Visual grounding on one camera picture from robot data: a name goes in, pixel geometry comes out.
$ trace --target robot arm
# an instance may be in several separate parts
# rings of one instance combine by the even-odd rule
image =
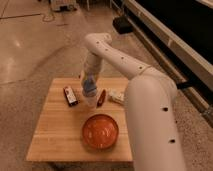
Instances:
[[[172,112],[177,88],[165,74],[112,48],[107,33],[89,34],[84,74],[98,75],[105,59],[130,82],[125,114],[136,171],[185,171],[184,157]]]

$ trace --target wooden table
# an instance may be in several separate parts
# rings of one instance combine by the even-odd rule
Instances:
[[[124,91],[128,80],[124,78],[100,78],[99,94],[103,89]],[[79,100],[75,107],[69,107],[63,87],[70,85]],[[75,162],[75,161],[120,161],[131,162],[131,150],[124,109],[121,105],[105,100],[102,107],[91,109],[85,104],[79,79],[56,78],[53,80],[40,115],[27,154],[27,161],[34,162]],[[81,130],[84,122],[94,114],[107,114],[119,126],[116,145],[107,150],[94,150],[82,141]]]

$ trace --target gray floor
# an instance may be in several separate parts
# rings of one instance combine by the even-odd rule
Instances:
[[[7,0],[0,0],[0,14]],[[87,50],[83,38],[90,32],[108,32],[112,46],[162,70],[134,34],[118,35],[112,27],[116,14],[101,2],[91,11],[81,5],[76,12],[55,13],[47,2],[10,0],[3,17],[43,13],[0,20],[0,171],[45,171],[46,164],[29,163],[25,156],[48,87],[55,77],[77,77]],[[121,76],[104,63],[104,77]],[[213,130],[179,92],[174,104],[189,171],[213,170]],[[132,170],[120,164],[76,163],[70,170]]]

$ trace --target orange bowl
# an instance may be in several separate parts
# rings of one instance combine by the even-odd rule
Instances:
[[[115,120],[104,114],[90,117],[82,129],[84,141],[95,149],[105,149],[114,145],[118,133],[119,129]]]

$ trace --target black cable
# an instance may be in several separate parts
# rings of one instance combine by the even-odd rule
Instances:
[[[7,0],[6,4],[4,5],[3,11],[2,11],[1,16],[0,16],[0,20],[3,18],[4,12],[7,9],[9,2],[10,2],[10,0]]]
[[[42,21],[43,22],[52,22],[52,21],[55,20],[55,15],[53,14],[53,11],[52,11],[51,8],[49,8],[49,10],[50,10],[50,14],[51,14],[52,18],[49,19],[49,20],[45,19],[46,18],[46,14],[45,13],[36,13],[36,14],[26,14],[26,15],[17,15],[17,16],[3,17],[4,13],[5,13],[5,11],[6,11],[7,7],[8,7],[9,2],[10,2],[10,0],[8,0],[7,3],[5,4],[5,6],[3,8],[3,11],[2,11],[2,13],[0,15],[0,20],[13,19],[13,18],[22,18],[22,17],[32,17],[32,16],[38,16],[38,15],[43,15],[43,17],[42,17]]]

